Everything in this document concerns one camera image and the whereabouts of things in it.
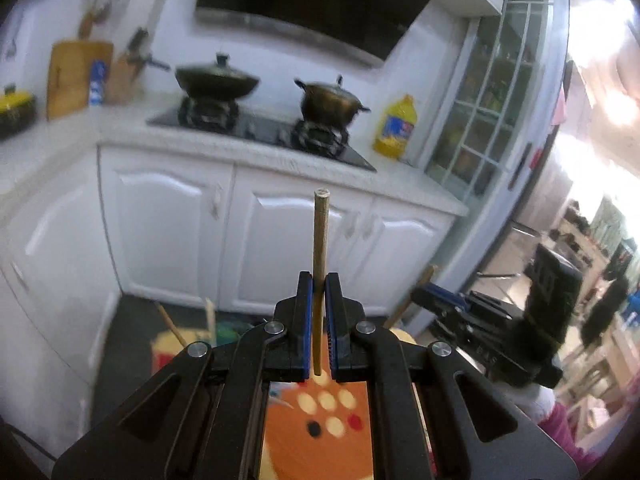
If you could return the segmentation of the magenta right sleeve forearm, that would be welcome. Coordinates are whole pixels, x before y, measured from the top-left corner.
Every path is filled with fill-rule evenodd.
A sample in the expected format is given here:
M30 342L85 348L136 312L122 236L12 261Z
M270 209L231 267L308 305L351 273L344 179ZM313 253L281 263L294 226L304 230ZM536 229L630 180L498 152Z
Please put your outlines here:
M600 460L597 454L576 445L566 408L556 400L552 389L534 382L524 388L506 382L495 382L494 386L574 460L581 474L586 474Z

